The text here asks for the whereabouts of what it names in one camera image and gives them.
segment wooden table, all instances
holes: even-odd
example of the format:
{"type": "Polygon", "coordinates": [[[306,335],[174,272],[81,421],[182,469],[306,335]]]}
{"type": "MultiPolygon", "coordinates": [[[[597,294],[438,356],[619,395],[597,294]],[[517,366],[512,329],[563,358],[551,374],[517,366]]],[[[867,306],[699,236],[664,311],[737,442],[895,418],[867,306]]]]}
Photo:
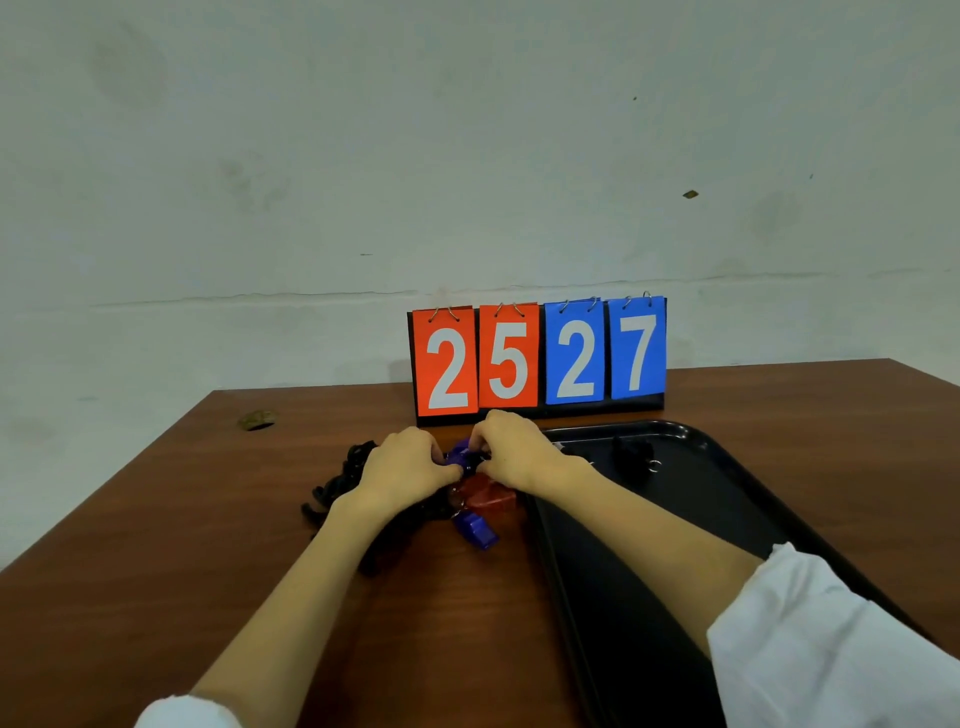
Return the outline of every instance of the wooden table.
{"type": "MultiPolygon", "coordinates": [[[[667,402],[960,655],[960,388],[829,362],[673,371],[667,402]]],[[[0,725],[131,726],[189,690],[307,544],[310,489],[411,422],[409,384],[210,394],[0,573],[0,725]]],[[[523,522],[486,553],[429,524],[355,579],[301,724],[582,724],[523,522]]]]}

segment forearm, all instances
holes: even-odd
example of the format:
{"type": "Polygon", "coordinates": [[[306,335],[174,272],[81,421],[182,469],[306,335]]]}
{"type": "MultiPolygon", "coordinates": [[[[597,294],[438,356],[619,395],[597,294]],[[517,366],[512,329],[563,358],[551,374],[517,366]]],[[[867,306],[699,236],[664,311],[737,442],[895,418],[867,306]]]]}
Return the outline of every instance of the forearm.
{"type": "Polygon", "coordinates": [[[586,460],[565,457],[541,492],[606,544],[709,655],[707,630],[762,563],[621,488],[586,460]]]}
{"type": "Polygon", "coordinates": [[[244,728],[292,728],[357,564],[389,518],[352,496],[194,687],[244,728]]]}

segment blue number card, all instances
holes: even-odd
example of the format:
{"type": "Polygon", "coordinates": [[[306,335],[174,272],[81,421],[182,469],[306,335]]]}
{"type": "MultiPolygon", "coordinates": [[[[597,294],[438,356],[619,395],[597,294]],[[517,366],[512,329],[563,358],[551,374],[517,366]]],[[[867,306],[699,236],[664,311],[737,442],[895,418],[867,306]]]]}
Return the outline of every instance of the blue number card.
{"type": "Polygon", "coordinates": [[[543,305],[547,404],[604,398],[603,311],[600,299],[543,305]]]}
{"type": "Polygon", "coordinates": [[[611,397],[623,400],[666,390],[666,302],[663,296],[607,301],[610,312],[611,397]]]}

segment hand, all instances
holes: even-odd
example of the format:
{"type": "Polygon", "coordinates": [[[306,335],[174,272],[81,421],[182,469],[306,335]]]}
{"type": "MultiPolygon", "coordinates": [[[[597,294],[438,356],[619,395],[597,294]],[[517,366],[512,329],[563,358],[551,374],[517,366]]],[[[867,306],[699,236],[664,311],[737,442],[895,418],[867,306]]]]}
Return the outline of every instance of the hand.
{"type": "Polygon", "coordinates": [[[355,495],[353,502],[362,502],[389,520],[461,478],[463,468],[441,465],[443,462],[444,454],[433,435],[407,427],[387,435],[383,444],[371,451],[360,484],[343,497],[355,495]]]}
{"type": "Polygon", "coordinates": [[[479,473],[534,496],[548,497],[557,469],[570,458],[556,449],[530,420],[513,412],[492,409],[470,435],[471,450],[489,452],[479,473]]]}

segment plastic tray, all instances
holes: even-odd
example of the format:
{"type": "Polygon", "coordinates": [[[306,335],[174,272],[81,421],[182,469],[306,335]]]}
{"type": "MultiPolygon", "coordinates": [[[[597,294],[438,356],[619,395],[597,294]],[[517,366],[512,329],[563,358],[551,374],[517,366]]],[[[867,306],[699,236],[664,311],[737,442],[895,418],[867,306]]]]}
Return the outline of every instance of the plastic tray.
{"type": "MultiPolygon", "coordinates": [[[[854,592],[928,637],[704,432],[645,421],[545,434],[588,456],[611,480],[761,558],[786,541],[822,556],[854,592]],[[623,482],[612,464],[614,435],[648,440],[659,471],[637,487],[623,482]]],[[[726,725],[709,660],[643,582],[565,512],[538,498],[526,503],[590,722],[726,725]]]]}

